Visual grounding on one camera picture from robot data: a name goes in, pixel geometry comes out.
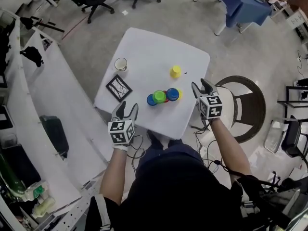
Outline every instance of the blue cup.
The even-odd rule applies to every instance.
[[[170,101],[176,101],[178,100],[180,94],[179,91],[176,90],[175,88],[170,88],[167,90],[166,92],[166,97],[170,100]]]
[[[150,105],[150,106],[155,106],[157,105],[157,103],[154,102],[153,100],[153,94],[150,94],[147,99],[146,99],[147,103]]]

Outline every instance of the white mug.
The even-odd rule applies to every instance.
[[[127,69],[127,61],[125,58],[118,58],[115,61],[115,68],[119,71],[125,71]]]

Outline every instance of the black bag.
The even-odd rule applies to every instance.
[[[41,64],[44,64],[42,60],[42,56],[40,55],[39,51],[37,50],[37,48],[33,46],[27,47],[25,50],[20,51],[20,53],[24,55],[26,58],[28,58],[29,60],[35,62],[37,67],[40,67]]]
[[[10,39],[9,36],[2,32],[0,33],[0,74],[3,74],[9,62],[5,61],[7,52],[11,46],[9,45]]]
[[[57,152],[67,158],[68,143],[60,119],[56,116],[40,116],[42,125]]]
[[[41,180],[39,173],[34,168],[21,145],[2,149],[1,153],[26,188]]]

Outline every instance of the yellow cup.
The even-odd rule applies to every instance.
[[[171,69],[170,69],[170,75],[172,78],[179,78],[181,76],[181,68],[180,66],[173,66]]]
[[[182,92],[182,90],[180,90],[178,88],[177,88],[177,90],[179,91],[179,98],[178,98],[178,100],[181,100],[182,97],[183,97],[183,92]]]

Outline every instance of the white shelf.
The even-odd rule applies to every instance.
[[[20,63],[21,55],[14,54],[7,72],[10,87],[7,108],[16,129],[18,142],[22,144],[41,178],[49,184],[50,195],[56,200],[53,207],[56,210],[81,195],[70,181],[65,164],[56,156],[57,151],[40,123]]]
[[[55,215],[78,205],[82,185],[106,169],[112,155],[107,125],[79,85],[55,41],[44,51],[40,34],[35,33],[27,46],[35,46],[44,64],[35,63],[20,54],[20,19],[10,34],[9,66],[5,72],[9,85],[7,110],[17,140],[43,180],[49,184],[49,195],[55,199],[50,210]],[[42,126],[39,116],[60,118],[69,144],[65,161],[58,155]],[[0,209],[16,231],[24,231],[0,197]]]
[[[68,172],[83,185],[106,169],[104,158],[92,146],[94,137],[88,127],[97,128],[100,137],[105,134],[108,139],[107,126],[70,72],[58,46],[53,43],[45,52],[38,32],[34,33],[27,46],[35,46],[44,61],[37,68],[34,62],[22,57],[36,112],[38,116],[55,115],[61,120],[69,144]]]
[[[0,212],[14,231],[26,231],[6,205],[0,194]]]

